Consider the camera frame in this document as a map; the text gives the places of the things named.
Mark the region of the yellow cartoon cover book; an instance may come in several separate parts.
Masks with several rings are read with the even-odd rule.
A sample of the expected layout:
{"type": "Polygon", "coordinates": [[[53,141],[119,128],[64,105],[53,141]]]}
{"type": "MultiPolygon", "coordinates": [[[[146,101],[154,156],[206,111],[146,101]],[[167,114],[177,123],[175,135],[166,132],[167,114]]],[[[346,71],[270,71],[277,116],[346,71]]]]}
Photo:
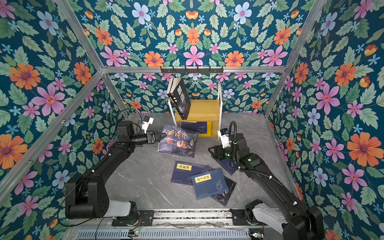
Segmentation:
{"type": "Polygon", "coordinates": [[[211,122],[207,122],[208,123],[208,133],[207,134],[199,134],[200,137],[211,137],[212,136],[212,123],[211,122]]]}

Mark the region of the black book on shelf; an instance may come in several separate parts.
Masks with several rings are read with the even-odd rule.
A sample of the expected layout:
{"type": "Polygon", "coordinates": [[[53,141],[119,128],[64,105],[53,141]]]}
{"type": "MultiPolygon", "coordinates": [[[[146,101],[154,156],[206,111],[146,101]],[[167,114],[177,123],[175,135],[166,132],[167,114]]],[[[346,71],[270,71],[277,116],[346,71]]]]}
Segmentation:
{"type": "Polygon", "coordinates": [[[174,88],[174,85],[175,85],[176,81],[177,81],[176,78],[170,79],[169,84],[168,84],[168,88],[167,88],[167,94],[168,95],[173,92],[173,88],[174,88]]]}

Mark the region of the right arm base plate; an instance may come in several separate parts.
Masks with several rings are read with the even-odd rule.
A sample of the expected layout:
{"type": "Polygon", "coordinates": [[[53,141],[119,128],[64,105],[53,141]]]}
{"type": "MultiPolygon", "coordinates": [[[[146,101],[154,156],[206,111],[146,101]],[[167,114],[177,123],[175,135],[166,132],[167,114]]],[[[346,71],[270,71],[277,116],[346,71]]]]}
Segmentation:
{"type": "Polygon", "coordinates": [[[256,226],[258,222],[247,210],[230,209],[234,226],[256,226]]]}

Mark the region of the black wolf cover book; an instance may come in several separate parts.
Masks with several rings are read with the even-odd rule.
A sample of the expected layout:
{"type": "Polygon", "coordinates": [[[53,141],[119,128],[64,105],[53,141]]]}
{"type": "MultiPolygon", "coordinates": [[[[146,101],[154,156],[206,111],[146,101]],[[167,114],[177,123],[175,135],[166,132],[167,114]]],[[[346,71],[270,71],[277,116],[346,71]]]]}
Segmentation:
{"type": "Polygon", "coordinates": [[[191,101],[183,79],[176,78],[173,92],[169,94],[171,103],[178,111],[182,120],[187,120],[191,108],[191,101]]]}

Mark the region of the dark book orange calligraphy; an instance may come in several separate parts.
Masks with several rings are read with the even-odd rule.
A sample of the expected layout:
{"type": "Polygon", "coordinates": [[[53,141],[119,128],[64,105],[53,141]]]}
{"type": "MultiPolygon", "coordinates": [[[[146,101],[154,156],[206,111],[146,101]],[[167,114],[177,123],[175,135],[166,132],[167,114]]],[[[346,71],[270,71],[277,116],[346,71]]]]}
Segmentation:
{"type": "Polygon", "coordinates": [[[199,133],[165,124],[163,133],[166,137],[161,139],[158,152],[184,157],[195,157],[199,133]]]}

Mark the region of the small dark blue book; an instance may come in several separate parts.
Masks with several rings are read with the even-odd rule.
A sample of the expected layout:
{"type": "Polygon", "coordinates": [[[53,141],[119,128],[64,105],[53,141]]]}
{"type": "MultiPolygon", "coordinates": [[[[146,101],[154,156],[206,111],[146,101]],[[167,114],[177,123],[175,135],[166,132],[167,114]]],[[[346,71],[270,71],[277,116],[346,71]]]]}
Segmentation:
{"type": "Polygon", "coordinates": [[[231,161],[228,159],[224,160],[216,160],[216,162],[225,170],[227,171],[230,175],[233,175],[236,171],[237,168],[233,167],[231,165],[231,161]]]}

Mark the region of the black hook rail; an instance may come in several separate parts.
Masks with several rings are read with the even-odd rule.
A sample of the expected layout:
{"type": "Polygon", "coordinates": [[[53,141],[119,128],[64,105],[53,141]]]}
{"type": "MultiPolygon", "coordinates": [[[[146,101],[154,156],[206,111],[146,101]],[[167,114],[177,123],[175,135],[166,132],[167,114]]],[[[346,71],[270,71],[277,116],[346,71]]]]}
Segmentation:
{"type": "Polygon", "coordinates": [[[223,67],[160,67],[163,74],[221,74],[223,67]]]}

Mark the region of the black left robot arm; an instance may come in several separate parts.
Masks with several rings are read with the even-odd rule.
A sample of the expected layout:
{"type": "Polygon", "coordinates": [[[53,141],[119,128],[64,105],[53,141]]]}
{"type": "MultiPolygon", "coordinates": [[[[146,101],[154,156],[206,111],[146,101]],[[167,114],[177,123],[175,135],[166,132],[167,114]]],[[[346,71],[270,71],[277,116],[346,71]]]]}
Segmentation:
{"type": "Polygon", "coordinates": [[[129,225],[139,221],[136,203],[111,200],[105,185],[112,173],[129,158],[135,148],[158,143],[167,135],[156,131],[136,133],[131,121],[121,122],[117,130],[118,140],[107,154],[91,170],[67,182],[66,218],[74,220],[115,217],[128,221],[129,225]]]}

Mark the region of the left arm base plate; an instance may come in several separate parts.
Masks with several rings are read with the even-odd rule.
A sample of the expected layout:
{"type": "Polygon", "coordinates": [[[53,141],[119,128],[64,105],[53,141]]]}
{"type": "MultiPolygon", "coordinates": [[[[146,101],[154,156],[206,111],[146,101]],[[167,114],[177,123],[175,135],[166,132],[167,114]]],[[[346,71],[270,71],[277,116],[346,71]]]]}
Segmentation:
{"type": "Polygon", "coordinates": [[[152,226],[154,220],[153,210],[138,210],[131,212],[126,217],[116,217],[113,220],[113,227],[136,227],[140,225],[141,227],[152,226]]]}

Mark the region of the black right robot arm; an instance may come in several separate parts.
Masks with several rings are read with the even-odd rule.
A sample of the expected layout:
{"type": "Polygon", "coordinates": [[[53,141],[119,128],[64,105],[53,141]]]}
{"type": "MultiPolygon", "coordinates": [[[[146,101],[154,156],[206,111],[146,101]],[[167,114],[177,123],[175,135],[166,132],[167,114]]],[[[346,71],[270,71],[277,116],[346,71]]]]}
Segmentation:
{"type": "Polygon", "coordinates": [[[322,240],[325,238],[323,215],[309,207],[289,191],[271,172],[265,161],[250,152],[243,134],[232,134],[230,145],[216,145],[208,150],[215,160],[229,160],[240,172],[256,182],[273,200],[278,209],[268,207],[260,200],[246,205],[248,222],[261,222],[283,236],[285,240],[322,240]]]}

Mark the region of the blue book yellow label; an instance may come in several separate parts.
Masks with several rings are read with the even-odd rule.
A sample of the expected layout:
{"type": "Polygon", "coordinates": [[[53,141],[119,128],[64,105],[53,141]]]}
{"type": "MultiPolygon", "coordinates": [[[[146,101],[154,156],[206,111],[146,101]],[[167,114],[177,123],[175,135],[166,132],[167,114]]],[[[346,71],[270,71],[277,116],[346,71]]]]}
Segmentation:
{"type": "Polygon", "coordinates": [[[227,191],[228,185],[221,169],[215,169],[192,176],[197,200],[227,191]]]}
{"type": "Polygon", "coordinates": [[[181,122],[181,128],[193,132],[198,132],[199,134],[208,133],[207,122],[181,122]]]}

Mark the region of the dark patterned book bottom right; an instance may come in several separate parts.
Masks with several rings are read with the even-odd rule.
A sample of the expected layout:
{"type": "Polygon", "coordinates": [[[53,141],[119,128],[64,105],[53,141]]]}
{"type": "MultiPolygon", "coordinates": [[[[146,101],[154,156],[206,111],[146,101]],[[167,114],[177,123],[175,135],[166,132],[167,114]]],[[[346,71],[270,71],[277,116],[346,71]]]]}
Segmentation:
{"type": "Polygon", "coordinates": [[[222,206],[226,206],[228,204],[228,201],[236,187],[236,182],[234,182],[233,180],[225,177],[225,180],[226,180],[226,184],[228,186],[228,190],[222,192],[222,193],[219,193],[219,194],[216,194],[216,195],[213,195],[211,196],[211,199],[215,200],[216,202],[218,202],[219,204],[221,204],[222,206]]]}

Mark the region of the aluminium mounting rail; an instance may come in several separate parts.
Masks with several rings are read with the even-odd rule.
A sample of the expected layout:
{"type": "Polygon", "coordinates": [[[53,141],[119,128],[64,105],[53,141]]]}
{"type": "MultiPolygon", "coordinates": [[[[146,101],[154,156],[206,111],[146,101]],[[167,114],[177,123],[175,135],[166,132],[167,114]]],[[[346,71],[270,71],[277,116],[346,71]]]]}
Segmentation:
{"type": "MultiPolygon", "coordinates": [[[[159,209],[155,210],[152,226],[174,226],[181,228],[182,226],[191,225],[196,228],[198,225],[212,226],[234,226],[230,209],[159,209]]],[[[300,228],[302,222],[310,232],[322,230],[323,217],[319,209],[316,207],[308,208],[302,214],[292,216],[291,220],[284,218],[281,211],[276,208],[270,208],[264,203],[259,203],[255,206],[246,207],[245,210],[254,217],[258,222],[257,225],[264,224],[273,229],[282,228],[285,230],[290,224],[300,228]]],[[[87,222],[95,220],[111,220],[113,222],[116,217],[126,217],[131,212],[138,211],[135,207],[131,210],[115,210],[109,211],[103,217],[86,217],[84,219],[71,219],[68,223],[70,227],[80,226],[87,222]]]]}

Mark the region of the white wooden book shelf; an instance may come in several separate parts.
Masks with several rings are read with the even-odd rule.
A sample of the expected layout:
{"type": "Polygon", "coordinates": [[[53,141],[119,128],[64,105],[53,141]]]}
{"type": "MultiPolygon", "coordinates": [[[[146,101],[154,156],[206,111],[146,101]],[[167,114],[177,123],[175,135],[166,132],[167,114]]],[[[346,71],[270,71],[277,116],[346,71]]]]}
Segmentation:
{"type": "Polygon", "coordinates": [[[210,122],[211,130],[207,134],[212,138],[219,138],[218,132],[221,129],[223,95],[221,83],[217,85],[218,97],[216,100],[190,100],[191,107],[185,120],[180,117],[180,112],[173,109],[177,101],[169,95],[168,106],[173,118],[173,123],[177,127],[178,122],[210,122]]]}

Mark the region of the blue book in middle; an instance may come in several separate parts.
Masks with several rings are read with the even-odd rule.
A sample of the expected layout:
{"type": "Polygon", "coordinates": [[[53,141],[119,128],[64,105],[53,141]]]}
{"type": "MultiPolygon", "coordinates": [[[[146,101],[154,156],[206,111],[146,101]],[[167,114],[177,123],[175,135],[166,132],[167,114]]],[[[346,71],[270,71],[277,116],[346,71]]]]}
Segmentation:
{"type": "Polygon", "coordinates": [[[205,165],[176,161],[171,183],[192,186],[192,176],[200,174],[205,165]]]}

